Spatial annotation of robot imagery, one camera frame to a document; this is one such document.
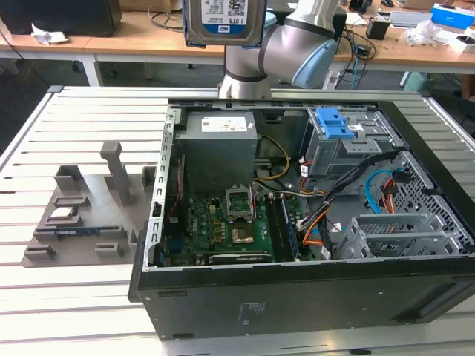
slotted aluminum table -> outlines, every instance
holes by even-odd
[[[475,198],[475,143],[416,93],[275,90],[274,97],[394,101]],[[0,355],[475,355],[475,297],[425,325],[160,342],[127,300],[131,265],[23,268],[20,261],[61,164],[104,174],[104,140],[122,143],[129,173],[158,160],[168,98],[213,89],[63,88],[47,93],[0,159]],[[315,296],[316,303],[323,303]]]

cpu chip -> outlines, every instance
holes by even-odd
[[[237,223],[231,225],[232,243],[254,243],[254,225]]]

power connector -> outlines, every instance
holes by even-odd
[[[358,55],[363,57],[369,57],[371,54],[371,47],[366,46],[364,44],[357,44],[356,48],[358,48]]]

blue box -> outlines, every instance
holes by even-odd
[[[447,7],[434,4],[432,10],[432,22],[446,24],[447,26],[466,29],[475,21],[475,11],[461,9],[460,7]]]

robotic arm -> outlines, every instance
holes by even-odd
[[[337,6],[338,0],[300,0],[283,26],[276,25],[273,14],[266,13],[259,48],[226,46],[226,75],[219,97],[270,98],[267,76],[315,88],[323,81],[336,52],[332,20]]]

